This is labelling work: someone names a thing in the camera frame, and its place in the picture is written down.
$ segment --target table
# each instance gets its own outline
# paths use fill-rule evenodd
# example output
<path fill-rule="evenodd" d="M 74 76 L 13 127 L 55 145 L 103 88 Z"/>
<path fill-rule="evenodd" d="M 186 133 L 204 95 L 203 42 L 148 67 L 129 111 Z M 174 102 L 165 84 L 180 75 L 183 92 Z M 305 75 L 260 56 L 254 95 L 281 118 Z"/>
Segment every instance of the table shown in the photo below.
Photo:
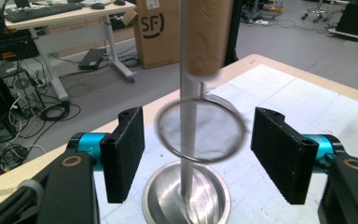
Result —
<path fill-rule="evenodd" d="M 255 71 L 267 72 L 255 74 Z M 279 90 L 275 93 L 272 93 L 271 95 L 267 95 L 266 91 L 260 91 L 257 96 L 267 100 L 264 100 L 261 104 L 257 103 L 255 96 L 252 96 L 252 90 L 256 90 L 256 86 L 264 84 L 258 82 L 259 80 L 262 80 L 257 80 L 258 77 L 268 76 L 268 73 L 271 71 L 277 75 L 276 77 L 269 77 L 273 85 L 276 85 L 278 82 L 284 82 L 288 84 L 285 84 L 283 89 L 276 85 L 275 88 Z M 235 86 L 236 84 L 233 84 L 233 81 L 235 81 L 235 83 L 241 83 L 241 80 L 249 80 L 246 78 L 250 77 L 253 79 L 253 81 L 247 81 L 247 83 L 244 83 L 242 86 L 238 87 Z M 332 113 L 336 112 L 336 110 L 334 107 L 329 107 L 330 105 L 334 104 L 329 103 L 331 101 L 327 99 L 328 97 L 333 99 L 335 102 L 340 103 L 341 101 L 345 100 L 351 104 L 358 105 L 358 90 L 340 85 L 322 77 L 317 77 L 308 72 L 296 69 L 283 63 L 278 63 L 260 55 L 250 55 L 223 68 L 221 70 L 221 78 L 208 83 L 207 86 L 208 88 L 219 86 L 219 88 L 215 89 L 214 92 L 221 94 L 224 97 L 230 94 L 239 96 L 238 91 L 241 91 L 240 88 L 247 88 L 246 86 L 252 86 L 250 89 L 248 89 L 248 94 L 245 98 L 232 98 L 231 103 L 233 103 L 235 106 L 238 106 L 241 112 L 244 111 L 243 108 L 254 108 L 253 104 L 260 104 L 263 106 L 268 105 L 271 109 L 279 109 L 280 112 L 283 112 L 283 114 L 286 115 L 288 124 L 293 125 L 295 129 L 302 129 L 299 127 L 301 123 L 310 123 L 313 121 L 311 118 L 315 116 L 313 116 L 313 114 L 303 115 L 300 113 L 298 116 L 303 116 L 304 120 L 301 120 L 301 122 L 298 123 L 292 119 L 292 117 L 296 116 L 296 111 L 290 115 L 286 114 L 286 111 L 284 110 L 287 109 L 283 106 L 293 105 L 294 99 L 299 99 L 302 101 L 302 94 L 306 91 L 302 92 L 297 90 L 297 95 L 287 95 L 286 91 L 288 88 L 297 88 L 298 83 L 300 85 L 305 85 L 306 87 L 316 88 L 316 90 L 318 90 L 318 92 L 316 92 L 318 96 L 321 94 L 324 95 L 324 108 L 328 108 L 328 110 L 332 111 Z M 273 88 L 268 88 L 267 91 L 272 92 Z M 129 198 L 126 202 L 123 204 L 108 204 L 106 202 L 106 196 L 104 195 L 103 175 L 101 173 L 94 173 L 100 202 L 101 218 L 104 219 L 106 223 L 145 223 L 140 203 L 140 197 L 142 195 L 145 182 L 150 177 L 150 175 L 155 172 L 161 165 L 170 161 L 178 161 L 171 153 L 168 152 L 168 150 L 162 148 L 158 143 L 156 140 L 157 137 L 154 133 L 153 125 L 151 124 L 154 122 L 157 113 L 163 106 L 165 106 L 168 102 L 178 98 L 179 91 L 175 91 L 149 105 L 144 106 L 146 149 L 144 157 L 141 160 L 140 168 L 138 169 L 138 173 L 132 184 Z M 285 102 L 283 100 L 279 102 L 277 101 L 278 98 L 287 99 Z M 319 111 L 316 106 L 312 109 L 314 111 Z M 356 112 L 356 108 L 351 111 L 341 111 L 341 115 L 351 115 L 354 112 Z M 244 113 L 246 113 L 245 119 L 247 120 L 247 126 L 252 126 L 252 111 Z M 321 117 L 321 119 L 330 118 L 330 116 L 319 117 Z M 336 124 L 334 122 L 330 123 L 336 126 L 332 125 L 328 127 L 333 128 L 333 126 L 344 126 L 345 128 L 345 125 L 351 122 L 347 121 L 345 124 Z M 95 130 L 94 132 L 111 133 L 116 127 L 117 120 L 114 120 Z M 313 131 L 317 127 L 319 126 L 311 126 L 306 131 Z M 334 130 L 325 131 L 331 132 L 331 134 L 336 134 Z M 351 139 L 343 143 L 344 146 L 346 143 L 348 143 L 350 146 L 354 145 Z M 0 176 L 0 202 L 4 200 L 8 194 L 13 192 L 16 186 L 23 179 L 32 177 L 40 169 L 53 161 L 65 150 L 65 147 L 66 146 L 58 147 L 48 154 L 30 161 L 5 175 Z M 306 205 L 288 205 L 285 203 L 283 197 L 280 196 L 279 191 L 274 188 L 273 184 L 268 179 L 267 174 L 262 172 L 261 165 L 258 164 L 255 156 L 252 155 L 253 152 L 251 152 L 249 149 L 249 139 L 248 143 L 244 147 L 245 150 L 235 158 L 211 165 L 223 177 L 223 179 L 225 179 L 231 194 L 232 209 L 228 223 L 315 223 L 315 220 L 317 220 L 315 208 L 317 208 L 319 203 L 318 200 L 320 200 L 322 197 L 320 194 L 321 191 L 324 190 L 325 176 L 316 175 L 312 177 L 309 197 L 307 199 Z M 243 170 L 243 173 L 236 173 L 238 170 Z"/>
<path fill-rule="evenodd" d="M 54 16 L 48 16 L 30 21 L 11 22 L 6 20 L 6 26 L 8 29 L 28 29 L 31 33 L 32 39 L 39 51 L 40 57 L 48 70 L 48 79 L 51 82 L 54 90 L 57 93 L 58 98 L 61 101 L 68 100 L 68 94 L 62 86 L 57 74 L 54 72 L 49 60 L 48 54 L 57 52 L 64 49 L 72 49 L 86 44 L 97 43 L 109 40 L 111 58 L 113 65 L 123 73 L 129 81 L 134 80 L 133 72 L 128 69 L 120 60 L 117 58 L 115 51 L 115 39 L 109 15 L 126 12 L 136 8 L 136 5 L 126 3 L 125 6 L 116 6 L 109 4 L 105 6 L 105 9 L 91 9 L 90 7 L 83 7 L 80 10 L 66 12 Z M 39 35 L 35 28 L 40 26 L 47 26 L 56 23 L 63 23 L 68 21 L 84 20 L 88 18 L 102 17 L 103 24 L 95 25 L 92 27 L 85 27 L 82 29 L 68 30 L 63 33 L 50 34 L 50 35 Z"/>

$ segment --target chair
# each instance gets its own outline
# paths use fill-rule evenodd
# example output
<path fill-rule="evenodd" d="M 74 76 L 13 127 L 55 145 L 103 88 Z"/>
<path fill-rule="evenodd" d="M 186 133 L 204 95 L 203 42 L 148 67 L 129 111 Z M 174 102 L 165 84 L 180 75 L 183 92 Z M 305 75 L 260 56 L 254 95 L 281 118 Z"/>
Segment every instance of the chair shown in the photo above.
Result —
<path fill-rule="evenodd" d="M 323 21 L 327 21 L 328 20 L 328 10 L 325 8 L 322 8 L 323 2 L 324 2 L 324 0 L 319 0 L 317 7 L 307 8 L 307 11 L 301 17 L 301 20 L 305 20 L 308 17 L 308 13 L 314 13 L 314 14 L 316 14 L 316 18 L 313 19 L 313 22 L 317 22 L 320 19 L 323 19 Z"/>

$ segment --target desk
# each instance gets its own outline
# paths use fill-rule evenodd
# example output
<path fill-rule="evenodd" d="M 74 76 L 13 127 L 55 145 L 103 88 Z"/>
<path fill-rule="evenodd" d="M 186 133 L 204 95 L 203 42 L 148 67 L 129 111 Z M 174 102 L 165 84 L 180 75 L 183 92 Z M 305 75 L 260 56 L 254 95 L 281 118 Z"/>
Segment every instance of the desk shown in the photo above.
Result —
<path fill-rule="evenodd" d="M 232 85 L 230 83 L 225 83 L 235 79 L 236 77 L 239 77 L 239 75 L 244 73 L 245 75 L 242 75 L 241 77 L 247 77 L 248 75 L 257 77 L 258 74 L 252 74 L 252 71 L 259 68 L 260 65 L 265 67 L 267 66 L 268 71 L 270 69 L 275 69 L 275 71 L 279 71 L 281 73 L 280 76 L 283 77 L 282 79 L 272 78 L 273 80 L 271 80 L 271 82 L 282 82 L 285 81 L 284 79 L 290 79 L 291 83 L 300 82 L 301 84 L 312 86 L 312 88 L 317 88 L 321 92 L 318 94 L 329 95 L 334 97 L 336 100 L 345 98 L 345 100 L 349 102 L 358 104 L 358 90 L 340 85 L 322 77 L 317 77 L 292 66 L 278 63 L 259 55 L 250 55 L 236 63 L 229 65 L 228 67 L 223 68 L 221 70 L 221 77 L 214 82 L 208 83 L 208 87 L 211 88 L 220 86 L 216 89 L 217 93 L 218 91 L 221 91 L 223 94 L 230 94 L 233 92 L 234 95 L 237 95 L 235 91 L 229 90 Z M 247 83 L 248 86 L 256 86 L 257 84 L 260 84 L 257 83 L 257 80 Z M 266 96 L 265 98 L 272 99 L 274 96 L 278 97 L 279 94 L 273 93 L 272 95 Z M 138 169 L 138 173 L 134 179 L 129 198 L 126 202 L 123 204 L 108 204 L 104 194 L 103 175 L 101 173 L 94 173 L 98 198 L 100 202 L 101 218 L 104 219 L 107 223 L 145 223 L 141 208 L 141 196 L 145 182 L 151 176 L 151 174 L 162 165 L 171 161 L 178 161 L 177 158 L 175 158 L 171 153 L 168 152 L 168 150 L 164 149 L 162 145 L 158 143 L 156 140 L 157 137 L 154 133 L 154 127 L 150 124 L 154 122 L 157 113 L 163 106 L 165 106 L 168 102 L 178 98 L 179 91 L 175 91 L 144 107 L 146 149 L 144 157 L 141 160 L 140 168 Z M 291 96 L 289 96 L 288 100 L 286 100 L 287 103 L 291 104 L 291 99 Z M 239 105 L 237 102 L 240 102 L 242 105 L 250 105 L 246 107 L 252 108 L 253 110 L 253 103 L 259 105 L 269 103 L 268 101 L 264 101 L 261 104 L 257 103 L 252 99 L 251 94 L 248 94 L 248 96 L 245 98 L 237 97 L 232 101 L 235 106 Z M 282 106 L 283 103 L 284 102 L 277 102 L 277 104 L 281 106 L 280 112 L 283 112 L 284 114 L 284 111 L 282 111 L 285 109 L 285 107 Z M 356 108 L 354 108 L 352 111 L 341 111 L 341 114 L 353 113 L 353 111 L 356 111 Z M 247 120 L 247 126 L 252 126 L 252 111 L 246 114 L 247 115 L 245 119 Z M 286 114 L 286 119 L 291 125 L 293 124 L 291 121 L 292 115 L 295 116 L 293 113 L 290 116 Z M 311 115 L 307 115 L 305 117 L 306 119 L 309 119 L 305 122 L 313 121 L 310 120 Z M 345 125 L 348 123 L 350 123 L 350 121 L 347 121 L 345 124 L 340 124 L 339 127 L 345 128 Z M 95 130 L 94 132 L 111 133 L 116 127 L 117 120 L 114 120 Z M 327 132 L 331 132 L 331 134 L 337 133 L 335 130 L 327 130 Z M 351 144 L 351 141 L 348 142 L 345 141 L 345 139 L 340 140 L 344 140 L 344 146 L 346 146 L 346 143 Z M 255 159 L 253 152 L 251 152 L 249 149 L 249 144 L 250 140 L 248 139 L 247 144 L 244 146 L 242 152 L 235 158 L 211 165 L 212 168 L 215 169 L 227 182 L 228 190 L 231 194 L 232 207 L 228 223 L 315 223 L 315 220 L 317 220 L 317 213 L 315 208 L 317 208 L 319 200 L 322 198 L 321 191 L 324 190 L 325 176 L 316 175 L 312 177 L 310 192 L 306 205 L 291 206 L 285 203 L 284 198 L 280 195 L 279 191 L 274 188 L 271 181 L 267 178 L 267 174 L 262 173 L 262 167 Z M 65 147 L 66 146 L 58 147 L 48 154 L 30 161 L 5 175 L 0 176 L 0 202 L 14 190 L 23 179 L 32 177 L 41 168 L 49 164 L 58 155 L 60 155 L 65 150 Z"/>
<path fill-rule="evenodd" d="M 58 79 L 57 74 L 52 69 L 52 66 L 48 60 L 48 54 L 64 49 L 76 48 L 86 44 L 97 43 L 108 39 L 110 50 L 112 53 L 113 65 L 121 73 L 123 73 L 128 80 L 133 81 L 133 72 L 130 71 L 130 69 L 128 69 L 124 64 L 122 64 L 117 58 L 117 53 L 115 51 L 115 39 L 109 20 L 109 15 L 126 12 L 133 8 L 135 8 L 135 5 L 128 2 L 125 6 L 116 6 L 114 4 L 109 4 L 105 6 L 105 9 L 101 10 L 91 9 L 90 7 L 83 7 L 80 10 L 75 10 L 30 21 L 13 23 L 11 21 L 6 20 L 6 26 L 9 29 L 29 29 L 32 39 L 34 40 L 34 43 L 39 50 L 40 57 L 42 58 L 42 61 L 45 64 L 46 69 L 48 70 L 48 79 L 50 80 L 51 85 L 56 91 L 58 98 L 61 101 L 67 101 L 68 94 L 66 93 L 60 80 Z M 102 17 L 104 24 L 51 35 L 38 35 L 35 31 L 35 27 L 39 26 L 47 26 L 55 23 L 84 20 L 95 17 Z"/>

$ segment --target box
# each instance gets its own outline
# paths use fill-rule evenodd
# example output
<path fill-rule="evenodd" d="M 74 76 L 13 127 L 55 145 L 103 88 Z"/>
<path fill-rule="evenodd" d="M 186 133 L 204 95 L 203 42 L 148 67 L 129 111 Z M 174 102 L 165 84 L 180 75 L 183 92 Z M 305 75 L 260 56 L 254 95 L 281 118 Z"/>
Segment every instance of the box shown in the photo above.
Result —
<path fill-rule="evenodd" d="M 178 0 L 137 0 L 133 20 L 138 57 L 145 69 L 180 61 Z"/>

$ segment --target gray floor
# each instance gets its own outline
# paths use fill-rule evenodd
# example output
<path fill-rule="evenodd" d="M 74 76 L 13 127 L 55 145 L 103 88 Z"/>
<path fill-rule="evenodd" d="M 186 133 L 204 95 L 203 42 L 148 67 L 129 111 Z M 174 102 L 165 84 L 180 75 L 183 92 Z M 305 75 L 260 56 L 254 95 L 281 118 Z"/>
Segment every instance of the gray floor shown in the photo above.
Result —
<path fill-rule="evenodd" d="M 239 58 L 250 54 L 260 54 L 276 61 L 287 63 L 296 68 L 326 77 L 336 82 L 358 89 L 358 41 L 340 36 L 328 36 L 326 23 L 313 23 L 309 19 L 302 21 L 301 15 L 307 7 L 316 6 L 315 2 L 286 0 L 284 12 L 272 20 L 264 16 L 269 25 L 241 23 L 238 33 L 237 54 Z M 324 4 L 331 11 L 344 6 Z M 329 21 L 339 20 L 336 13 Z M 134 40 L 117 44 L 117 52 L 133 47 Z M 66 59 L 80 61 L 84 53 Z M 53 59 L 58 74 L 76 72 L 76 65 Z M 27 60 L 30 70 L 40 69 L 33 60 Z M 120 111 L 148 103 L 179 88 L 179 64 L 167 65 L 144 70 L 141 66 L 131 68 L 136 73 L 135 83 L 127 83 L 117 74 L 117 70 L 106 67 L 102 71 L 87 75 L 62 78 L 62 82 L 71 97 L 71 103 L 81 107 L 81 113 L 73 119 L 60 121 L 49 128 L 36 142 L 46 151 L 67 143 L 74 133 L 90 132 L 117 118 Z M 71 115 L 77 108 L 71 106 Z M 41 127 L 39 120 L 34 126 Z M 31 145 L 38 135 L 25 139 L 24 145 Z M 42 155 L 37 147 L 31 151 L 29 160 Z"/>

